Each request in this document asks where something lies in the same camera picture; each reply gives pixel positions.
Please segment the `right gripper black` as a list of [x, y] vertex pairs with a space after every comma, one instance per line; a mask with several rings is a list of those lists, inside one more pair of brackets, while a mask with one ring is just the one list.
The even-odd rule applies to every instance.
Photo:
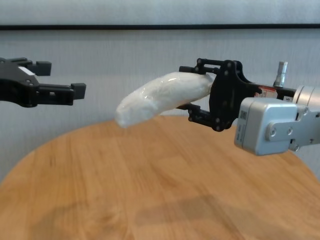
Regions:
[[240, 106], [245, 98], [260, 97], [264, 89], [276, 92], [276, 99], [293, 97], [295, 89], [260, 85], [247, 80], [243, 66], [237, 60], [212, 60], [198, 58], [195, 67], [180, 66], [179, 72], [199, 75], [215, 74], [209, 96], [209, 111], [199, 105], [187, 103], [176, 109], [188, 112], [188, 120], [212, 128], [216, 132], [229, 129], [238, 117]]

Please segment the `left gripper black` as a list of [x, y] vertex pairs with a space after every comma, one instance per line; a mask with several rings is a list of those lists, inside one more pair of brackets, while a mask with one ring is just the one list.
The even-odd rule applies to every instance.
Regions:
[[36, 76], [50, 76], [52, 63], [25, 57], [0, 59], [0, 100], [24, 108], [37, 105], [72, 106], [85, 98], [86, 84], [39, 84]]

